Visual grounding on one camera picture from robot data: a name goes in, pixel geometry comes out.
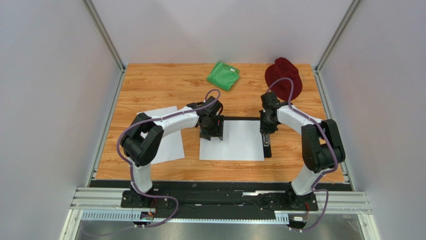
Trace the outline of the black clipboard folder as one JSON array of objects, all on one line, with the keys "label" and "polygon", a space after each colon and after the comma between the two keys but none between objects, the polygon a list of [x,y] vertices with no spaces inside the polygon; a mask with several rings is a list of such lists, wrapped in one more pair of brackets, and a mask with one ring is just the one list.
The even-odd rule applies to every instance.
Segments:
[{"label": "black clipboard folder", "polygon": [[[260,121],[260,117],[225,116],[225,121]],[[269,136],[262,135],[264,158],[272,157],[271,142]]]}]

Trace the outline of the white paper sheet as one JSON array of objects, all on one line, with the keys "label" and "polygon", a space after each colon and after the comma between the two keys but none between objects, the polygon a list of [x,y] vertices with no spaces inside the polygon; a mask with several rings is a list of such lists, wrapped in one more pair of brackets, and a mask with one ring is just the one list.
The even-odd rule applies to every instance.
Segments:
[{"label": "white paper sheet", "polygon": [[199,159],[203,161],[263,161],[263,139],[259,120],[225,120],[223,137],[201,139]]},{"label": "white paper sheet", "polygon": [[[148,111],[145,111],[144,113],[147,116],[155,117],[155,116],[168,115],[173,112],[176,112],[177,110],[178,110],[177,106],[170,106],[165,108],[148,110]],[[156,165],[160,163],[183,159],[184,157],[185,157],[185,153],[184,153],[182,134],[180,131],[177,131],[162,138],[157,154],[155,158],[152,160],[151,164]]]}]

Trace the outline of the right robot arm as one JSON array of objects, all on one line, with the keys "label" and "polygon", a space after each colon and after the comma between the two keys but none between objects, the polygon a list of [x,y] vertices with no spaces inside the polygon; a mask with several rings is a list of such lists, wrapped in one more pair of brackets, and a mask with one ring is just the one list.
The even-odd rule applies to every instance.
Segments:
[{"label": "right robot arm", "polygon": [[260,133],[264,147],[271,144],[270,135],[284,124],[301,136],[303,167],[285,190],[284,202],[290,209],[299,209],[313,196],[320,179],[336,171],[346,154],[337,123],[321,120],[280,101],[273,91],[261,95]]}]

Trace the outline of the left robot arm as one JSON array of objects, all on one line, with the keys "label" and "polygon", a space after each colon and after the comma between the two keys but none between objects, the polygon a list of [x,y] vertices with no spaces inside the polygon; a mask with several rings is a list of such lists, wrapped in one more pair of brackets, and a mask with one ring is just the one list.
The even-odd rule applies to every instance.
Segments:
[{"label": "left robot arm", "polygon": [[118,137],[116,151],[130,167],[130,190],[139,201],[154,199],[149,194],[151,162],[158,154],[163,138],[183,129],[199,128],[200,138],[223,139],[223,104],[211,97],[203,102],[193,102],[166,115],[138,114],[132,124]]}]

